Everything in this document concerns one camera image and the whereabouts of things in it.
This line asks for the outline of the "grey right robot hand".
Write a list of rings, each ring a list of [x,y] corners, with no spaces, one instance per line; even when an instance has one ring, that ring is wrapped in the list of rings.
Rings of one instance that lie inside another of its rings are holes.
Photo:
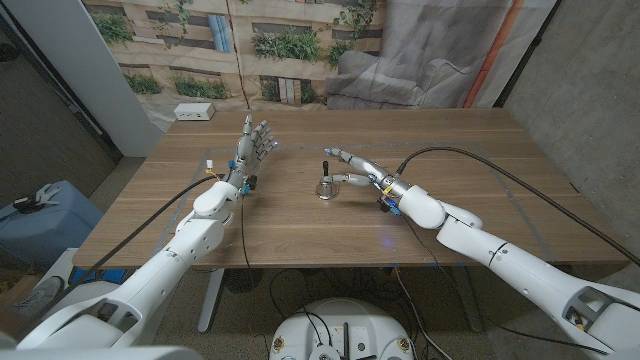
[[[327,148],[326,153],[337,158],[340,162],[351,165],[356,170],[356,174],[326,175],[323,177],[324,180],[355,186],[373,185],[384,195],[397,198],[403,197],[410,189],[410,185],[403,181],[399,175],[392,175],[372,160],[356,156],[340,148]]]

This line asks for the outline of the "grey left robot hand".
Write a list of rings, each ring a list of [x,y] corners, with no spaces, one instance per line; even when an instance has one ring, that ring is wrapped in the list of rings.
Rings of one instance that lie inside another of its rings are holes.
[[[255,181],[251,177],[256,174],[261,161],[278,146],[270,131],[266,120],[253,127],[252,115],[246,116],[233,163],[224,178],[225,182],[235,186],[239,192],[243,192],[245,187],[251,190],[255,188]]]

